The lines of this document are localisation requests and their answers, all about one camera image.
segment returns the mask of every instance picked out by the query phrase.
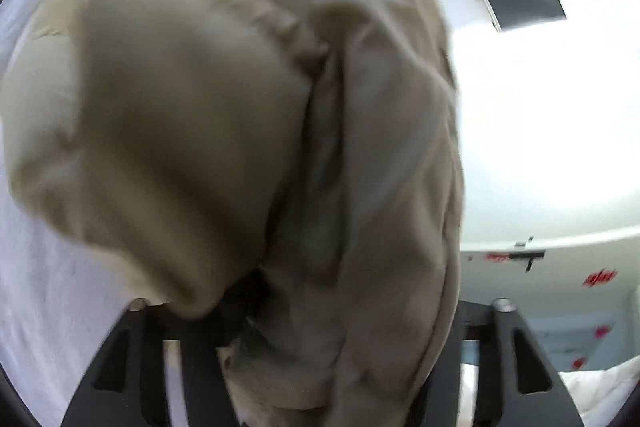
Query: beige garment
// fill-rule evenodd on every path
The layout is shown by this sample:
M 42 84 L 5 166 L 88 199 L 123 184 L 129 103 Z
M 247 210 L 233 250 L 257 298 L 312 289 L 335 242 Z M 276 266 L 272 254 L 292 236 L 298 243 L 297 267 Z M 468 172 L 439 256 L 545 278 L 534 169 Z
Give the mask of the beige garment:
M 17 200 L 185 315 L 260 266 L 227 367 L 255 427 L 402 425 L 458 299 L 435 1 L 65 2 L 2 85 Z

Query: white fabric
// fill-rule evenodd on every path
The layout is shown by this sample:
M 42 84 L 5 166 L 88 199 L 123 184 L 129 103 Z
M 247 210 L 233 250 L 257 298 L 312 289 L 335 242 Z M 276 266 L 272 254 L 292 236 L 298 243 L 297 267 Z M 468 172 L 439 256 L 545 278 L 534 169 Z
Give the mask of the white fabric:
M 39 1 L 5 0 L 0 6 L 0 76 Z M 54 427 L 62 421 L 84 369 L 130 296 L 90 256 L 17 210 L 4 171 L 0 171 L 0 215 L 0 360 L 43 427 Z M 608 393 L 599 387 L 602 381 L 589 373 L 569 375 L 568 385 L 588 427 L 608 423 L 637 373 L 630 377 L 621 371 L 611 380 Z M 603 373 L 602 378 L 611 375 Z M 461 422 L 472 411 L 475 391 L 468 386 L 470 381 L 474 379 L 467 367 Z M 466 425 L 468 420 L 460 423 Z

